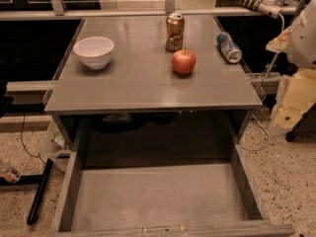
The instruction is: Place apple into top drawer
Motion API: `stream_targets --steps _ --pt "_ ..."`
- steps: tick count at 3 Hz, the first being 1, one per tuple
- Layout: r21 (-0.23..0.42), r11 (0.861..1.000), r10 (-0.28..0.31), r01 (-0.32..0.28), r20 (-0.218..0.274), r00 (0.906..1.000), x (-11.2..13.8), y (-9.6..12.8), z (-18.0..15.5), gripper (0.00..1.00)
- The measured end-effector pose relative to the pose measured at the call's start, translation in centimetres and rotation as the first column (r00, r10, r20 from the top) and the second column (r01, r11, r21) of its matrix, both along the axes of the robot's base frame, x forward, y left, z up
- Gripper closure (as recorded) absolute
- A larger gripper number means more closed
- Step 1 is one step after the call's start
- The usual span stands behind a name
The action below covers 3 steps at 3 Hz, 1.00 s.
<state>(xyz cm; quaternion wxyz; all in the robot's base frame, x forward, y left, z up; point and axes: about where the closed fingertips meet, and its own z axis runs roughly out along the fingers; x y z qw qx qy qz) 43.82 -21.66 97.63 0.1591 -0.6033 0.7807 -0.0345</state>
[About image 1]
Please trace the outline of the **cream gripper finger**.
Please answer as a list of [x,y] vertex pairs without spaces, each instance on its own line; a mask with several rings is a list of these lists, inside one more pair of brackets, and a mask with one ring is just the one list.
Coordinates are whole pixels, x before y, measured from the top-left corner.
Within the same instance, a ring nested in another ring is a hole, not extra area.
[[292,131],[315,104],[315,69],[299,68],[292,76],[283,76],[278,83],[276,104],[270,116],[270,132],[283,135]]
[[276,38],[270,40],[266,45],[266,50],[275,53],[287,53],[288,37],[290,28],[286,28]]

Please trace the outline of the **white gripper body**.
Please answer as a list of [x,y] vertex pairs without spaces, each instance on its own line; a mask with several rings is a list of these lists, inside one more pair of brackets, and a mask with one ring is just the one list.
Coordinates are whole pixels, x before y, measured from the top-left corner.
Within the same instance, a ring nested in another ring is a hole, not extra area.
[[298,67],[316,68],[316,0],[311,0],[291,24],[286,55]]

